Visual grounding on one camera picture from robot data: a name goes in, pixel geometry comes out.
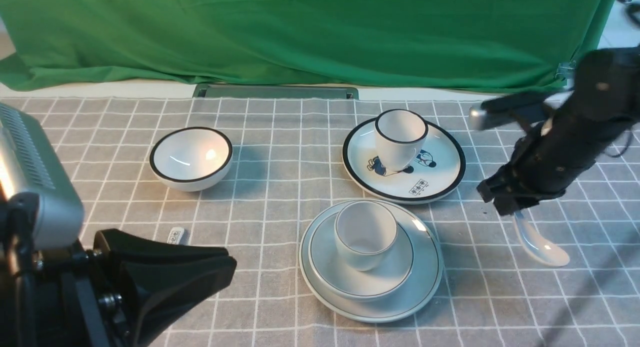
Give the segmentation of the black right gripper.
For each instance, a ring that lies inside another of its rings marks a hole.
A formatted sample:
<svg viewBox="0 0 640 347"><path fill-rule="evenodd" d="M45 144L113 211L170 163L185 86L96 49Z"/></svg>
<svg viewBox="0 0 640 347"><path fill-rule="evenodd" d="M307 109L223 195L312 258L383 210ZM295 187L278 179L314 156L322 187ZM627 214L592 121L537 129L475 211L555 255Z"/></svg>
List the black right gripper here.
<svg viewBox="0 0 640 347"><path fill-rule="evenodd" d="M501 217L557 199L625 131L623 112L564 104L516 143L495 180L481 181L477 192Z"/></svg>

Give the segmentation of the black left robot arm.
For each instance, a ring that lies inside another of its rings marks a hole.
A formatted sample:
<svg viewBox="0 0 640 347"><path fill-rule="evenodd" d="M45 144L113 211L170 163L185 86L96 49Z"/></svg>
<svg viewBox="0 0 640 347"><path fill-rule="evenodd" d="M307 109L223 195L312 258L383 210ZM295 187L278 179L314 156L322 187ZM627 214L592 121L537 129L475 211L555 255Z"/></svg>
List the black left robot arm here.
<svg viewBox="0 0 640 347"><path fill-rule="evenodd" d="M85 209L41 123L1 105L3 347L148 347L231 285L224 247L100 230L79 239Z"/></svg>

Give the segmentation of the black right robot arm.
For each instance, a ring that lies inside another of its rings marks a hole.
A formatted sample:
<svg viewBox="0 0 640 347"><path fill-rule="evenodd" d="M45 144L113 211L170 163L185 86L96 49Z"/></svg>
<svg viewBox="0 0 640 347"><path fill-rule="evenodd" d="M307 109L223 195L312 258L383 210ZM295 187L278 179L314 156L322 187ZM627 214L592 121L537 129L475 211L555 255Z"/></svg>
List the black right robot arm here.
<svg viewBox="0 0 640 347"><path fill-rule="evenodd" d="M517 123L524 135L510 159L477 192L500 216L562 197L624 132L639 122L639 48L592 50L574 69L573 91L558 107L550 92L521 91L470 110L473 128Z"/></svg>

